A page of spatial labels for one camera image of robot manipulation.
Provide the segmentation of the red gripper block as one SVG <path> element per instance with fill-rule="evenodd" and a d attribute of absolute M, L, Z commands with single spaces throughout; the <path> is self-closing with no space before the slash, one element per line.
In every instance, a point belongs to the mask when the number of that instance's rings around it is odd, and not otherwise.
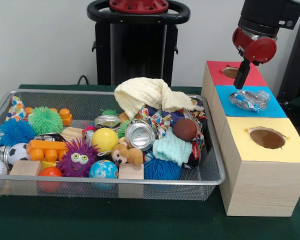
<path fill-rule="evenodd" d="M 241 90 L 250 72 L 250 63 L 254 65 L 269 62 L 277 51 L 277 37 L 261 36 L 238 27 L 233 35 L 232 42 L 239 54 L 244 58 L 241 62 L 233 85 Z"/>

